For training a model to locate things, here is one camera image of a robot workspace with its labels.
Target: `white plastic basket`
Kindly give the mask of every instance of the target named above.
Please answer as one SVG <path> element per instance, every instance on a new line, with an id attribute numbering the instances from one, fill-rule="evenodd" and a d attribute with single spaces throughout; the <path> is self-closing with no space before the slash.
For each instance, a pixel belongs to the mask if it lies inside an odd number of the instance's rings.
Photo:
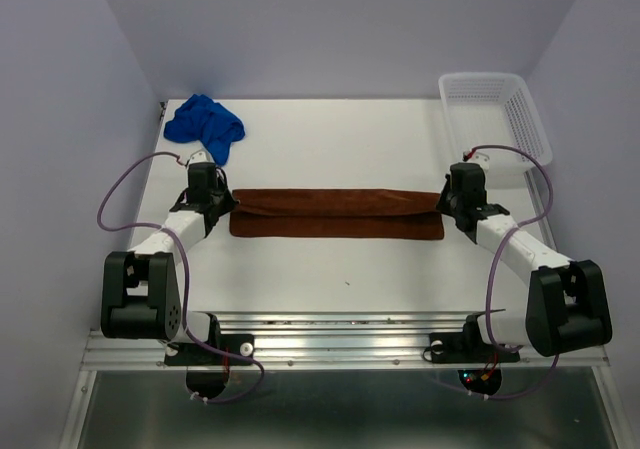
<path id="1" fill-rule="evenodd" d="M 481 144 L 517 147 L 540 164 L 553 159 L 547 135 L 524 80 L 515 74 L 459 72 L 440 78 L 440 96 L 456 157 Z M 522 174 L 533 164 L 517 154 L 491 150 L 489 172 Z"/>

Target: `folded brown cloth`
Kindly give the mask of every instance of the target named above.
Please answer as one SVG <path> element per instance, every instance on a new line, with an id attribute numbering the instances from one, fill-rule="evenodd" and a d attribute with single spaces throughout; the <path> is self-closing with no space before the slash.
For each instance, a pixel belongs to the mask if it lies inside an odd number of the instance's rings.
<path id="1" fill-rule="evenodd" d="M 439 194 L 387 189 L 238 189 L 229 230 L 238 237 L 440 240 Z"/>

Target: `blue cloth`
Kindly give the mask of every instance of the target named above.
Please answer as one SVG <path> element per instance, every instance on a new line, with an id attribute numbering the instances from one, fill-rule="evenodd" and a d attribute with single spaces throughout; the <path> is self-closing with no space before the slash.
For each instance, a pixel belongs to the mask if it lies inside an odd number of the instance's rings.
<path id="1" fill-rule="evenodd" d="M 164 126 L 164 137 L 173 142 L 200 140 L 222 166 L 229 159 L 231 143 L 244 137 L 244 125 L 222 104 L 194 94 Z"/>

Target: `cloth fold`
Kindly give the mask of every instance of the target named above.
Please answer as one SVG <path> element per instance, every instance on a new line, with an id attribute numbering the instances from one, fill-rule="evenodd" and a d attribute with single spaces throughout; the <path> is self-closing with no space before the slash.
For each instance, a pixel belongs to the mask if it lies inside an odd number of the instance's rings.
<path id="1" fill-rule="evenodd" d="M 222 104 L 205 95 L 194 94 L 180 106 L 164 126 L 164 137 L 172 142 L 200 140 L 216 164 L 229 159 L 231 143 L 244 138 L 244 125 Z"/>
<path id="2" fill-rule="evenodd" d="M 440 240 L 439 194 L 388 189 L 238 189 L 238 237 Z"/>

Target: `wall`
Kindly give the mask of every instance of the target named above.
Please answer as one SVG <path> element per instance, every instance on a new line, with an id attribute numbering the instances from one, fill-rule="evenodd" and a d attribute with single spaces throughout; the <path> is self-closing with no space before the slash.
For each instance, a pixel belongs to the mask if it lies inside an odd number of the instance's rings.
<path id="1" fill-rule="evenodd" d="M 122 241 L 95 211 L 150 149 L 158 112 L 104 0 L 0 0 L 2 447 L 57 447 L 101 264 Z M 109 219 L 130 220 L 138 199 L 132 184 Z"/>
<path id="2" fill-rule="evenodd" d="M 554 151 L 553 232 L 604 271 L 607 352 L 640 438 L 640 0 L 576 0 L 528 83 Z"/>
<path id="3" fill-rule="evenodd" d="M 108 0 L 163 99 L 437 96 L 529 74 L 574 0 Z"/>

